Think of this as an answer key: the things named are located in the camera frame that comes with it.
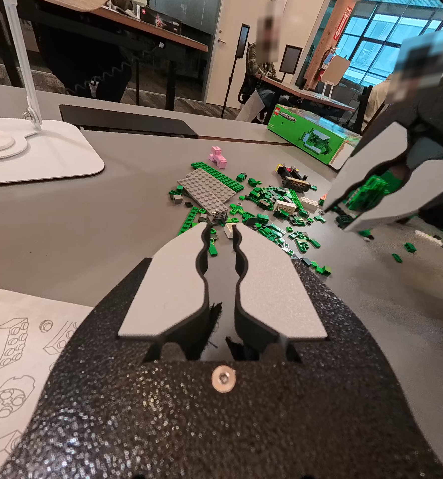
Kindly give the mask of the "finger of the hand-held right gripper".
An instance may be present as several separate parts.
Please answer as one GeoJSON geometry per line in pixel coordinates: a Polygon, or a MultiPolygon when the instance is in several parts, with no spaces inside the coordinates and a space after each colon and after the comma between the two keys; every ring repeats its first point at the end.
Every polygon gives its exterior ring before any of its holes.
{"type": "Polygon", "coordinates": [[[408,171],[407,151],[407,129],[398,122],[391,123],[345,162],[326,195],[324,211],[332,210],[376,171],[391,167],[408,171]]]}
{"type": "Polygon", "coordinates": [[[361,231],[390,224],[440,204],[443,204],[443,160],[427,160],[411,173],[404,186],[384,196],[374,208],[361,213],[344,230],[361,231]]]}

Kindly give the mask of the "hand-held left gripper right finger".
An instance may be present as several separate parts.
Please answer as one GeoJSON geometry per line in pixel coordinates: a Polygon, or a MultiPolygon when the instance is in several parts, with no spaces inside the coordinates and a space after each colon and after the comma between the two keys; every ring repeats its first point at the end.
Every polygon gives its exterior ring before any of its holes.
{"type": "Polygon", "coordinates": [[[233,227],[235,330],[243,343],[262,354],[270,344],[325,341],[328,334],[294,268],[274,243],[244,224],[233,227]]]}

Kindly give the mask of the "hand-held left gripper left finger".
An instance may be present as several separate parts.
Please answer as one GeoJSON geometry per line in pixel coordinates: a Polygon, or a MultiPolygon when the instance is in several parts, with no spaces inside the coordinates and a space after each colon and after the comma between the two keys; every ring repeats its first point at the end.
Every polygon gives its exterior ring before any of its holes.
{"type": "Polygon", "coordinates": [[[177,343],[185,354],[199,353],[210,324],[205,278],[210,230],[208,224],[199,223],[153,255],[117,333],[119,338],[160,346],[177,343]]]}

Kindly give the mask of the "green brick cluster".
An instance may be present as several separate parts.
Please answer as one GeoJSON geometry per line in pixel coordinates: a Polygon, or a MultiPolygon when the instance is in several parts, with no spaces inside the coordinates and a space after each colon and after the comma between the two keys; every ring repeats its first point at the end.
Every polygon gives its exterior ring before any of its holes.
{"type": "Polygon", "coordinates": [[[345,204],[349,210],[363,212],[374,208],[389,193],[389,184],[380,176],[373,175],[352,191],[345,204]]]}

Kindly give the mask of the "pile of small green bricks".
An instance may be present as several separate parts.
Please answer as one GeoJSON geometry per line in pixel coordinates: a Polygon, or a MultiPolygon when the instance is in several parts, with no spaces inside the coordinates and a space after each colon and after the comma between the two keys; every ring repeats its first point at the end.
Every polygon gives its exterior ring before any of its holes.
{"type": "Polygon", "coordinates": [[[288,188],[273,185],[263,187],[261,181],[248,178],[246,173],[240,173],[234,180],[243,185],[243,181],[247,179],[248,192],[243,195],[242,190],[225,202],[229,210],[226,222],[211,223],[207,211],[192,199],[183,189],[183,186],[178,183],[174,189],[168,192],[168,196],[174,204],[184,203],[189,210],[192,207],[200,209],[195,221],[197,224],[204,222],[210,225],[209,254],[211,256],[217,256],[218,254],[216,241],[226,223],[234,223],[234,226],[244,224],[282,248],[291,259],[303,260],[315,272],[328,277],[331,274],[331,269],[328,266],[320,266],[315,261],[305,257],[309,248],[319,249],[321,247],[321,244],[305,231],[307,227],[314,223],[324,224],[326,222],[321,207],[315,213],[298,209],[290,215],[284,215],[284,212],[273,213],[273,205],[276,200],[293,203],[290,193],[287,192],[288,188]]]}

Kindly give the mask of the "brown top background desk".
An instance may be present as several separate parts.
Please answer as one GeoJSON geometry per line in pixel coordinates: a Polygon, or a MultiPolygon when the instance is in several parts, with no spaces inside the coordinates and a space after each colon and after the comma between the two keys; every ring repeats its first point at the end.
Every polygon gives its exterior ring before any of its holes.
{"type": "Polygon", "coordinates": [[[257,74],[256,78],[259,79],[262,83],[269,85],[274,90],[274,97],[272,102],[270,103],[270,107],[268,108],[269,111],[274,110],[275,106],[279,103],[278,100],[280,96],[284,96],[284,95],[293,95],[302,100],[307,100],[312,103],[317,103],[317,104],[321,104],[321,105],[336,108],[336,109],[342,109],[344,111],[349,111],[352,113],[356,111],[355,107],[345,105],[344,103],[333,100],[332,98],[322,95],[320,93],[315,93],[309,90],[300,89],[296,87],[295,85],[291,85],[289,83],[285,83],[281,81],[276,81],[270,77],[263,76],[260,74],[257,74]]]}

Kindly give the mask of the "grey desk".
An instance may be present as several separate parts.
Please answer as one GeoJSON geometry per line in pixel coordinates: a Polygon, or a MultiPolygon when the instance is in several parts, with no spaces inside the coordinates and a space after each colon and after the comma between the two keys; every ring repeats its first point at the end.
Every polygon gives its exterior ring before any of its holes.
{"type": "MultiPolygon", "coordinates": [[[[59,120],[59,105],[80,105],[176,118],[197,139],[88,131],[103,159],[100,174],[0,187],[0,288],[94,307],[139,261],[176,235],[186,208],[168,191],[206,161],[212,146],[240,172],[278,184],[277,163],[308,176],[318,200],[337,171],[267,131],[266,127],[162,109],[38,92],[44,119],[59,120]]],[[[308,258],[331,268],[327,286],[363,321],[380,345],[416,421],[443,462],[443,249],[419,240],[435,234],[419,219],[373,230],[365,242],[342,231],[334,214],[306,231],[321,244],[308,258]],[[404,243],[417,252],[410,254],[404,243]],[[397,264],[392,254],[398,254],[397,264]]]]}

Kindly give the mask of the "wooden background desk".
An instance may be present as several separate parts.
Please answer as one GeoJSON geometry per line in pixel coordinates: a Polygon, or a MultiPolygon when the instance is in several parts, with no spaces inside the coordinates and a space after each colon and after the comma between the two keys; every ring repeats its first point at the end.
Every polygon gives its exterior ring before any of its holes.
{"type": "Polygon", "coordinates": [[[177,72],[188,52],[207,54],[205,43],[155,27],[117,10],[114,1],[35,1],[35,23],[117,45],[132,54],[150,54],[168,62],[165,109],[173,111],[177,72]]]}

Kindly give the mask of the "green cardboard set box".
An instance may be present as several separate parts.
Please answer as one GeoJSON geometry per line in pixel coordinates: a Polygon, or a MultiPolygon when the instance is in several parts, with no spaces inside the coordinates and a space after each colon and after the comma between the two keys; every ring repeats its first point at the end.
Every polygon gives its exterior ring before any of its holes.
{"type": "Polygon", "coordinates": [[[361,136],[315,113],[277,104],[267,129],[319,162],[340,170],[361,136]]]}

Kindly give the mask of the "large window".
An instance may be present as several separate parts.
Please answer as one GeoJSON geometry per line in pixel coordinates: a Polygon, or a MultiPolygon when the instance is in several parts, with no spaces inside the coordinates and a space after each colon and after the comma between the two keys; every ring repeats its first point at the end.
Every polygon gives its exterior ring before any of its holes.
{"type": "Polygon", "coordinates": [[[350,61],[343,82],[375,86],[392,74],[405,39],[443,29],[443,4],[431,0],[359,1],[337,54],[350,61]]]}

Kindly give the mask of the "grey studded plate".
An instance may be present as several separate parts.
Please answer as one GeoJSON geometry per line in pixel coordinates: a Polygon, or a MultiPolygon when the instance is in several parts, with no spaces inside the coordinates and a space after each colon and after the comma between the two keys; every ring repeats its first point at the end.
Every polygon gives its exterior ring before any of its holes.
{"type": "Polygon", "coordinates": [[[192,191],[188,191],[187,193],[206,211],[222,210],[227,208],[225,205],[225,202],[221,201],[218,197],[213,195],[210,191],[204,190],[198,193],[198,192],[195,192],[195,190],[192,190],[192,191]]]}
{"type": "Polygon", "coordinates": [[[232,198],[236,194],[235,190],[231,189],[229,186],[201,168],[190,172],[178,182],[187,190],[187,192],[195,190],[195,192],[200,193],[201,191],[207,190],[223,202],[232,198]]]}

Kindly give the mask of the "wooden pillar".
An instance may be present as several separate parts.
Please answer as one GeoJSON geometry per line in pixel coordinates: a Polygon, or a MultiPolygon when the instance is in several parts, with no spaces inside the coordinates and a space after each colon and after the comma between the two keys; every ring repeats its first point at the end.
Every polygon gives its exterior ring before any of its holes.
{"type": "Polygon", "coordinates": [[[306,79],[304,88],[313,90],[318,83],[318,70],[323,62],[325,53],[329,52],[333,46],[337,46],[341,34],[356,5],[356,0],[338,0],[334,5],[331,16],[327,21],[326,27],[321,35],[316,49],[314,50],[311,62],[306,70],[304,78],[306,79]]]}

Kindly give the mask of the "black framed screen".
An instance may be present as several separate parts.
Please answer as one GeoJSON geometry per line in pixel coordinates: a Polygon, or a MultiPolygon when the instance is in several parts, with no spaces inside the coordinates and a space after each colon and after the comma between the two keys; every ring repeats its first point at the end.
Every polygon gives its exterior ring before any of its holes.
{"type": "Polygon", "coordinates": [[[302,54],[302,48],[295,45],[286,45],[279,72],[282,74],[294,75],[302,54]]]}

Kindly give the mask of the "large green studded plate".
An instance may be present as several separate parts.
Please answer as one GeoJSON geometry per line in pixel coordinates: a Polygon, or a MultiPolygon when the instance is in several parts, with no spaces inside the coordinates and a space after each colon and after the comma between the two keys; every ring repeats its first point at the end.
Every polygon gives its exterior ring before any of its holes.
{"type": "Polygon", "coordinates": [[[244,185],[242,183],[237,182],[236,180],[230,178],[229,176],[223,174],[221,171],[213,168],[212,166],[204,163],[204,162],[194,162],[190,165],[194,170],[202,169],[206,171],[208,174],[213,176],[215,179],[220,181],[225,186],[229,187],[234,192],[238,193],[244,189],[244,185]]]}

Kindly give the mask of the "white flat board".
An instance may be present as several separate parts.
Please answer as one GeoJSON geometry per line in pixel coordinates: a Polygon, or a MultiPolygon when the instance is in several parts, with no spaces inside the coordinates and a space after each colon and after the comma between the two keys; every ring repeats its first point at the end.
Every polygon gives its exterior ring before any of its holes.
{"type": "Polygon", "coordinates": [[[264,110],[265,106],[258,90],[255,90],[239,111],[235,121],[252,123],[259,113],[264,110]]]}

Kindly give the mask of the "paper sheet with brick drawings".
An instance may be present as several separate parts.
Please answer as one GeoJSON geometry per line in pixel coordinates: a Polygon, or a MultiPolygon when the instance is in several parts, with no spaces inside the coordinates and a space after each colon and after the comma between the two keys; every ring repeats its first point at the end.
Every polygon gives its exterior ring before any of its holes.
{"type": "Polygon", "coordinates": [[[0,289],[0,468],[26,430],[58,356],[92,309],[0,289]]]}

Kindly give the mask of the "pink brick pig figure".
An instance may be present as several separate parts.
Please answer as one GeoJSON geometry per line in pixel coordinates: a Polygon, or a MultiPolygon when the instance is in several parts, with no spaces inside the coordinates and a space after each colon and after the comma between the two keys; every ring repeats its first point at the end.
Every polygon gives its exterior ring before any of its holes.
{"type": "Polygon", "coordinates": [[[227,160],[222,154],[222,149],[218,146],[211,147],[208,159],[220,169],[225,169],[227,166],[227,160]]]}

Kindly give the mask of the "white book stand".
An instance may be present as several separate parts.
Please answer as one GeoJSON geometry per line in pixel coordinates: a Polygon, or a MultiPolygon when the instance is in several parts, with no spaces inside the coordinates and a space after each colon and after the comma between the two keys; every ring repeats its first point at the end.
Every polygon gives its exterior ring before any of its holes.
{"type": "Polygon", "coordinates": [[[27,109],[23,119],[0,117],[0,184],[100,173],[105,164],[77,127],[42,119],[16,10],[17,1],[3,3],[25,84],[27,109]]]}

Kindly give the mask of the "white door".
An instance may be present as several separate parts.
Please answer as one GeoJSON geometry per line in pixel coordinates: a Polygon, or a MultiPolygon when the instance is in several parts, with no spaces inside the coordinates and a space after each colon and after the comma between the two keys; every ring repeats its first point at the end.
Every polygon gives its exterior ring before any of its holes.
{"type": "Polygon", "coordinates": [[[247,41],[251,44],[256,38],[259,16],[258,1],[221,1],[205,88],[206,103],[223,105],[242,24],[249,25],[250,27],[247,41]]]}

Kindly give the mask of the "black tablet on pole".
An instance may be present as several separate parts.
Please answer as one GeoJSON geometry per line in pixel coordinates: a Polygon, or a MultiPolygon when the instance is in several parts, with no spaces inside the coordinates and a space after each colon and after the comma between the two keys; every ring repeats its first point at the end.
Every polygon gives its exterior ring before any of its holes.
{"type": "Polygon", "coordinates": [[[243,23],[241,25],[241,29],[240,29],[240,33],[239,33],[239,37],[238,37],[237,47],[236,47],[236,51],[235,51],[235,55],[234,55],[234,61],[233,61],[233,65],[232,65],[232,69],[231,69],[231,73],[230,73],[230,77],[229,77],[229,81],[228,81],[228,86],[227,86],[226,95],[225,95],[225,99],[224,99],[224,103],[223,103],[220,118],[224,117],[224,113],[225,113],[226,106],[227,106],[227,101],[228,101],[228,98],[229,98],[230,88],[231,88],[231,84],[232,84],[232,81],[233,81],[233,76],[234,76],[236,63],[237,63],[237,60],[241,59],[244,55],[244,51],[246,49],[246,45],[247,45],[247,41],[248,41],[249,31],[250,31],[250,26],[243,23]]]}

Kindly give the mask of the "dark zigzag patterned cloth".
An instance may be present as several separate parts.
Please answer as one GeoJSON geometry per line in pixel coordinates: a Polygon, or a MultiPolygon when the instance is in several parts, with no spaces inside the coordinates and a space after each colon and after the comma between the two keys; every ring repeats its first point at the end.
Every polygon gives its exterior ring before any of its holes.
{"type": "Polygon", "coordinates": [[[117,45],[32,24],[45,65],[70,95],[119,103],[131,79],[131,61],[117,45]]]}

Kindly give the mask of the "black product box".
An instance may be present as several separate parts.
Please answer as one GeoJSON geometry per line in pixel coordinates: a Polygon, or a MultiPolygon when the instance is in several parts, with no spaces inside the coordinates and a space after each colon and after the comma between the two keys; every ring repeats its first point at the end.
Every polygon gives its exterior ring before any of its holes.
{"type": "Polygon", "coordinates": [[[139,17],[141,21],[172,33],[181,34],[182,24],[180,20],[169,15],[159,13],[148,7],[140,6],[137,7],[137,10],[140,11],[139,17]]]}

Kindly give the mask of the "dark grey yellow frame assembly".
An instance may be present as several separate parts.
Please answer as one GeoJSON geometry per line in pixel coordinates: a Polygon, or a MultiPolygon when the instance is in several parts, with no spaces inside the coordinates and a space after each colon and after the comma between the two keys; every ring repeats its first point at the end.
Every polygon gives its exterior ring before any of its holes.
{"type": "Polygon", "coordinates": [[[284,188],[306,193],[312,186],[307,181],[307,176],[301,176],[299,170],[295,167],[287,167],[285,164],[278,164],[275,172],[282,178],[282,186],[284,188]]]}

